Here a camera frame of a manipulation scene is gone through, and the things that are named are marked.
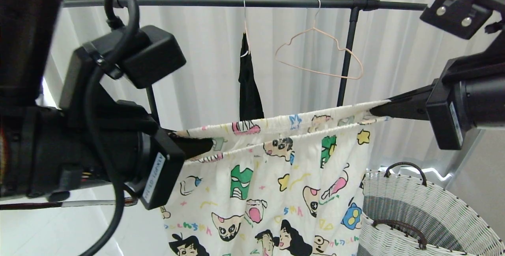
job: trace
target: basket handle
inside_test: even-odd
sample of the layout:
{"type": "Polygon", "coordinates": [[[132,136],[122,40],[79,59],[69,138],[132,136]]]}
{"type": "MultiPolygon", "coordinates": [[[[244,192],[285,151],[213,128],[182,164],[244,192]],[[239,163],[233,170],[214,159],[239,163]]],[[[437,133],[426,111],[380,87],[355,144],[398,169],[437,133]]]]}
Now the basket handle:
{"type": "Polygon", "coordinates": [[[424,174],[424,172],[421,170],[421,168],[419,168],[419,166],[413,164],[413,163],[410,163],[408,161],[402,161],[400,163],[395,163],[395,164],[391,164],[387,169],[386,169],[386,173],[384,174],[384,177],[389,177],[391,176],[391,173],[389,172],[389,170],[391,170],[393,167],[396,167],[396,166],[399,166],[399,165],[408,165],[408,166],[412,166],[413,168],[417,169],[419,171],[419,174],[421,174],[421,177],[422,177],[422,181],[423,181],[423,185],[424,186],[428,186],[428,182],[426,181],[426,175],[424,174]]]}
{"type": "Polygon", "coordinates": [[[428,244],[428,240],[426,239],[426,236],[424,236],[424,234],[419,229],[416,229],[415,227],[413,227],[409,224],[406,224],[405,222],[399,222],[398,220],[374,220],[372,226],[376,227],[377,225],[380,225],[380,224],[396,225],[396,226],[403,227],[403,228],[406,228],[406,229],[409,229],[409,230],[415,232],[415,234],[417,234],[417,236],[419,237],[419,240],[418,240],[419,249],[426,250],[426,245],[428,244]]]}

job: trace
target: wire hanger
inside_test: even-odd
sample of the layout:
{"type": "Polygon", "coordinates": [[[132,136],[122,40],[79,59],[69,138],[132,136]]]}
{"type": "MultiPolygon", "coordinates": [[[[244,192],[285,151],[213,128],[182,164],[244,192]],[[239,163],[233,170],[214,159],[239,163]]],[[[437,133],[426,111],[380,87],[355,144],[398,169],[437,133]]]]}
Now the wire hanger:
{"type": "Polygon", "coordinates": [[[247,32],[247,15],[245,13],[245,0],[244,0],[244,29],[245,29],[245,40],[247,41],[247,51],[241,55],[240,57],[243,58],[247,56],[250,53],[251,45],[249,44],[249,33],[247,32]]]}
{"type": "Polygon", "coordinates": [[[300,32],[300,33],[296,34],[295,36],[293,36],[293,37],[289,40],[289,43],[284,43],[284,44],[282,44],[279,48],[277,48],[277,51],[275,51],[275,60],[276,60],[276,61],[278,61],[279,63],[286,64],[286,65],[291,66],[291,67],[296,67],[296,68],[298,68],[298,69],[303,69],[304,71],[311,71],[312,73],[316,73],[316,74],[321,74],[321,75],[326,75],[326,76],[331,76],[331,77],[337,77],[337,78],[348,78],[348,79],[350,79],[350,80],[359,80],[359,79],[363,76],[363,72],[364,72],[364,70],[363,70],[363,64],[361,63],[361,61],[360,61],[360,60],[359,60],[359,59],[358,59],[358,58],[354,55],[354,53],[352,53],[352,51],[351,51],[351,50],[349,50],[348,48],[340,48],[340,46],[339,46],[339,41],[338,41],[335,37],[333,37],[332,35],[329,35],[328,33],[326,33],[326,32],[324,32],[324,31],[319,30],[319,29],[317,29],[317,28],[316,28],[316,18],[317,18],[317,15],[318,15],[319,11],[321,10],[321,0],[317,0],[317,1],[319,2],[319,9],[317,10],[316,15],[314,16],[314,25],[312,26],[312,28],[309,28],[309,29],[307,29],[307,30],[305,30],[305,31],[303,31],[303,32],[300,32]],[[287,63],[287,62],[283,62],[283,61],[281,61],[281,60],[279,60],[279,59],[277,58],[277,53],[279,53],[279,50],[280,50],[282,47],[284,47],[284,46],[289,46],[290,44],[292,44],[293,39],[295,39],[296,37],[298,37],[298,36],[300,36],[300,35],[302,35],[302,34],[304,34],[304,33],[307,33],[307,32],[309,32],[309,31],[312,31],[312,30],[314,30],[314,31],[316,31],[316,32],[319,32],[319,33],[322,33],[323,35],[326,35],[326,36],[330,37],[331,39],[333,39],[333,40],[337,43],[337,49],[338,49],[339,51],[346,51],[346,52],[349,52],[349,54],[351,54],[351,56],[353,56],[353,57],[354,57],[354,59],[356,59],[357,63],[359,63],[359,67],[361,68],[361,73],[359,74],[359,76],[357,76],[357,77],[345,77],[345,76],[340,76],[340,75],[334,75],[334,74],[323,73],[323,72],[321,72],[321,71],[314,71],[313,69],[305,69],[305,68],[303,68],[303,67],[298,67],[297,65],[289,64],[289,63],[287,63]]]}

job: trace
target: silver screw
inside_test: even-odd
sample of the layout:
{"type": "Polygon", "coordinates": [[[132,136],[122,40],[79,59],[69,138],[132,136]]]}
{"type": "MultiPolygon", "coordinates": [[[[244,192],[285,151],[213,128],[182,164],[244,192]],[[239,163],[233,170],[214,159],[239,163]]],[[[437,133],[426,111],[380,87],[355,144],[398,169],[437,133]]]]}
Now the silver screw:
{"type": "Polygon", "coordinates": [[[472,19],[471,19],[471,18],[469,18],[469,17],[467,17],[467,18],[465,18],[465,19],[463,19],[463,20],[461,21],[461,25],[462,25],[463,27],[469,26],[470,24],[472,24],[472,19]]]}
{"type": "Polygon", "coordinates": [[[441,6],[437,9],[437,15],[443,15],[445,13],[445,6],[441,6]]]}

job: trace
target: white patterned fabric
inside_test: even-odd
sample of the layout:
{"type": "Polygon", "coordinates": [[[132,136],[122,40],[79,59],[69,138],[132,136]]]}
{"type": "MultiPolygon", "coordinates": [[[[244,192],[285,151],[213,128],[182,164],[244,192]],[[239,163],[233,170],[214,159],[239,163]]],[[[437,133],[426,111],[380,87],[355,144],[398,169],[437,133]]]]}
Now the white patterned fabric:
{"type": "Polygon", "coordinates": [[[361,179],[386,101],[177,132],[213,138],[162,215],[175,255],[357,253],[361,179]]]}

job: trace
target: white wicker basket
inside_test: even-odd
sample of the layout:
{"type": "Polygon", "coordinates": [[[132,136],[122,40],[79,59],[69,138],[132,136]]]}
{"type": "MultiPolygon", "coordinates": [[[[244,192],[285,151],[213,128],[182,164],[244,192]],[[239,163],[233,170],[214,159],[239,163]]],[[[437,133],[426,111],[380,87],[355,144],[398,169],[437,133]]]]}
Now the white wicker basket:
{"type": "Polygon", "coordinates": [[[398,163],[387,173],[370,170],[364,176],[358,256],[505,254],[498,235],[465,202],[427,182],[422,172],[422,179],[390,174],[389,170],[398,165],[421,171],[415,164],[398,163]],[[376,225],[374,220],[393,220],[413,228],[376,225]]]}

